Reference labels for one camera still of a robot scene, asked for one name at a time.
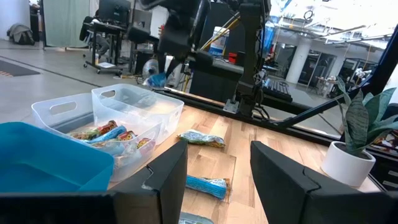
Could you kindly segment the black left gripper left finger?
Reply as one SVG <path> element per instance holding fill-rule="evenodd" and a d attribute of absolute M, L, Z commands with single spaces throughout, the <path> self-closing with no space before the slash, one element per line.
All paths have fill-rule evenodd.
<path fill-rule="evenodd" d="M 177 224 L 186 178 L 179 141 L 106 192 L 0 194 L 0 224 Z"/>

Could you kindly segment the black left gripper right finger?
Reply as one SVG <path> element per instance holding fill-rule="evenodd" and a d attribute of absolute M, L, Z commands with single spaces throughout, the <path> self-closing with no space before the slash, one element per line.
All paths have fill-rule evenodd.
<path fill-rule="evenodd" d="M 360 192 L 260 141 L 250 164 L 269 224 L 398 224 L 398 191 Z"/>

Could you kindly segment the blue granola bar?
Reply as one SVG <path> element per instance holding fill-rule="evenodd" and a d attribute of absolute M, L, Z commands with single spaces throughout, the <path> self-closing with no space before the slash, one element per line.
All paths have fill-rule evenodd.
<path fill-rule="evenodd" d="M 156 88 L 163 88 L 166 84 L 166 81 L 167 81 L 167 76 L 165 72 L 162 72 L 159 74 L 150 75 L 148 78 L 144 80 L 143 85 L 156 87 Z"/>
<path fill-rule="evenodd" d="M 209 179 L 188 175 L 185 186 L 189 189 L 210 194 L 220 200 L 229 198 L 231 194 L 229 179 Z"/>

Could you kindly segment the orange blue snack bag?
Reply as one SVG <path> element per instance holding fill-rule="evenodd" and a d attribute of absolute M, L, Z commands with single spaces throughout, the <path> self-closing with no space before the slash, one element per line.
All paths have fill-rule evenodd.
<path fill-rule="evenodd" d="M 192 213 L 182 212 L 178 220 L 178 224 L 214 224 L 212 220 L 194 215 Z"/>

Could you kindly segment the multicolour granola bar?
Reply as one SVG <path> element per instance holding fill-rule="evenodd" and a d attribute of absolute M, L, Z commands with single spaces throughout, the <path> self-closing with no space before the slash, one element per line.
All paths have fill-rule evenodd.
<path fill-rule="evenodd" d="M 93 129 L 89 129 L 87 131 L 82 131 L 82 132 L 77 132 L 77 133 L 70 133 L 69 136 L 75 138 L 75 139 L 80 139 L 80 140 L 93 140 L 96 139 L 114 128 L 117 128 L 117 123 L 113 120 L 108 121 L 107 124 L 103 126 L 98 126 Z"/>
<path fill-rule="evenodd" d="M 97 142 L 103 142 L 103 141 L 107 141 L 110 139 L 115 139 L 115 138 L 117 138 L 118 135 L 125 133 L 126 131 L 127 131 L 127 129 L 124 126 L 118 126 L 114 129 L 108 131 L 107 133 L 103 134 L 102 136 L 99 136 L 92 140 L 84 140 L 84 142 L 87 144 L 94 144 Z"/>
<path fill-rule="evenodd" d="M 118 141 L 122 141 L 120 144 L 123 151 L 131 151 L 133 149 L 147 151 L 152 149 L 155 146 L 155 142 L 149 138 L 142 138 L 138 140 L 136 143 L 128 143 L 128 141 L 133 140 L 136 137 L 133 131 L 126 131 L 122 134 L 119 134 L 116 139 Z"/>

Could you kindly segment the teal plastic bin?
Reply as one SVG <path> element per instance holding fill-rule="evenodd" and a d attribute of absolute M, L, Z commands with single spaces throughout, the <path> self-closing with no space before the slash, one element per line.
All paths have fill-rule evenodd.
<path fill-rule="evenodd" d="M 36 126 L 0 124 L 0 193 L 105 191 L 114 159 Z"/>

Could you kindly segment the black workstation desk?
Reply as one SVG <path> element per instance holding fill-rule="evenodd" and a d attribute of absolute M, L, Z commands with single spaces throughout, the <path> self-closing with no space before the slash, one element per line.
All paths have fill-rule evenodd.
<path fill-rule="evenodd" d="M 226 102 L 233 96 L 253 96 L 263 105 L 291 104 L 263 92 L 262 87 L 269 78 L 265 70 L 245 73 L 244 67 L 203 54 L 191 59 L 189 68 L 193 72 L 190 93 L 211 100 Z"/>

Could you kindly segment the clear plastic bin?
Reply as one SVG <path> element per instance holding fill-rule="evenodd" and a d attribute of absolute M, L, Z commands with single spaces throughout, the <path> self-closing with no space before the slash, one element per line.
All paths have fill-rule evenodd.
<path fill-rule="evenodd" d="M 138 115 L 160 121 L 157 144 L 163 143 L 175 132 L 184 106 L 181 100 L 130 84 L 95 88 L 91 92 L 101 104 L 111 109 L 129 116 Z"/>
<path fill-rule="evenodd" d="M 38 127 L 112 155 L 114 167 L 111 182 L 120 182 L 132 175 L 150 159 L 155 146 L 147 151 L 137 149 L 123 151 L 120 146 L 122 141 L 116 138 L 87 144 L 84 140 L 75 139 L 69 134 L 103 126 L 113 120 L 118 126 L 124 126 L 127 131 L 133 131 L 136 135 L 128 143 L 132 144 L 142 138 L 149 138 L 156 145 L 161 128 L 160 121 L 148 120 L 138 115 L 129 116 L 111 109 L 101 104 L 99 99 L 91 93 L 37 102 L 32 105 L 32 112 Z"/>

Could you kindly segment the black rolling desk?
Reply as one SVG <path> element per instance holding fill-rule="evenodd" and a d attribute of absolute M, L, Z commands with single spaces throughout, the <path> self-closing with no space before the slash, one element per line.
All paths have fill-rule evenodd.
<path fill-rule="evenodd" d="M 123 35 L 126 33 L 126 29 L 102 22 L 85 22 L 84 25 L 88 29 L 85 41 L 88 43 L 91 54 L 84 62 L 83 67 L 95 68 L 97 74 L 114 73 L 117 77 L 121 77 L 124 68 L 119 66 L 119 58 L 121 56 L 122 39 Z M 101 56 L 101 58 L 105 58 L 107 62 L 110 63 L 108 67 L 101 66 L 99 62 L 100 56 L 96 56 L 97 49 L 100 48 L 96 41 L 96 36 L 98 34 L 104 37 L 110 36 L 108 55 Z"/>

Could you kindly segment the green snake plant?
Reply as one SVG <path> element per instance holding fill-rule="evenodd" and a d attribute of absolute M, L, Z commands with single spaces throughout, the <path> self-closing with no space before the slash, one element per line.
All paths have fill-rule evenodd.
<path fill-rule="evenodd" d="M 386 136 L 393 129 L 398 129 L 398 114 L 382 118 L 396 89 L 390 88 L 378 95 L 364 95 L 359 90 L 356 96 L 351 98 L 345 90 L 344 81 L 338 77 L 336 82 L 348 106 L 347 110 L 341 113 L 346 144 L 343 150 L 359 157 L 375 140 Z"/>

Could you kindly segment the backlit black keyboard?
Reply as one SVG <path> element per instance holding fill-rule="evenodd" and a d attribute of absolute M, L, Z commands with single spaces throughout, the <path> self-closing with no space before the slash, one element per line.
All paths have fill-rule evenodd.
<path fill-rule="evenodd" d="M 268 78 L 262 90 L 265 94 L 278 98 L 280 100 L 287 101 L 291 103 L 293 101 L 292 96 L 289 91 L 289 85 L 285 82 L 272 80 Z"/>

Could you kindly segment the white round column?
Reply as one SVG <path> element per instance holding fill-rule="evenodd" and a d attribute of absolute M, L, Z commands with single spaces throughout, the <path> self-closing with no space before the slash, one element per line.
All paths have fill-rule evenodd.
<path fill-rule="evenodd" d="M 310 51 L 312 40 L 301 38 L 298 42 L 298 46 L 294 53 L 292 62 L 289 67 L 288 74 L 286 76 L 286 81 L 289 83 L 297 84 L 301 76 L 301 72 L 305 61 L 308 57 Z"/>

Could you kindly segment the grey bag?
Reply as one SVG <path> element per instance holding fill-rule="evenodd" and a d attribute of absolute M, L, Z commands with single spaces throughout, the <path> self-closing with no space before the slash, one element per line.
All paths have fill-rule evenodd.
<path fill-rule="evenodd" d="M 23 24 L 15 23 L 7 30 L 7 36 L 15 44 L 19 45 L 35 45 L 33 32 L 30 28 Z"/>

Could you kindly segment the dark floor mat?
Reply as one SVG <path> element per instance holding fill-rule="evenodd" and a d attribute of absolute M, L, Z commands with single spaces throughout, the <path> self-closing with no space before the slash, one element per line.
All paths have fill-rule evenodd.
<path fill-rule="evenodd" d="M 0 60 L 0 76 L 3 77 L 22 77 L 29 75 L 39 75 L 39 72 L 24 68 L 13 63 Z"/>

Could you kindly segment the black aluminium rig frame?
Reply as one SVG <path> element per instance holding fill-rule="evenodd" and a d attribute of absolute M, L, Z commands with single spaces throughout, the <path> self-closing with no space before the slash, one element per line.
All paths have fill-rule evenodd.
<path fill-rule="evenodd" d="M 395 69 L 394 64 L 398 62 L 398 59 L 393 58 L 394 53 L 398 53 L 398 26 L 396 26 L 396 28 L 394 29 L 392 37 L 387 44 L 387 48 L 382 54 L 379 64 L 374 71 L 375 75 L 377 74 L 382 75 L 382 80 L 376 83 L 373 80 L 374 76 L 371 76 L 359 87 L 350 90 L 348 92 L 348 96 L 350 98 L 354 98 L 360 90 L 363 93 L 374 93 L 374 94 L 380 93 L 381 88 L 387 85 L 387 81 L 390 78 L 393 70 Z M 338 103 L 343 103 L 345 101 L 344 96 L 340 95 L 330 101 L 327 101 L 326 103 L 320 106 L 303 111 L 297 116 L 290 117 L 282 121 L 276 121 L 271 119 L 259 118 L 258 116 L 252 118 L 250 116 L 241 115 L 239 113 L 232 114 L 229 112 L 225 112 L 221 109 L 221 106 L 218 105 L 217 103 L 212 103 L 208 100 L 201 100 L 199 99 L 199 97 L 195 95 L 190 96 L 187 93 L 166 87 L 164 88 L 152 87 L 151 90 L 156 93 L 177 98 L 179 100 L 182 100 L 187 105 L 201 110 L 222 115 L 245 123 L 253 124 L 255 126 L 259 126 L 265 129 L 270 129 L 278 133 L 286 134 L 289 136 L 293 136 L 296 138 L 303 139 L 305 141 L 314 142 L 324 146 L 330 144 L 332 141 L 337 141 L 338 138 L 327 134 L 322 134 L 316 131 L 310 131 L 305 128 L 296 127 L 295 125 L 301 121 L 305 121 L 306 119 L 318 115 L 334 106 L 337 106 Z"/>

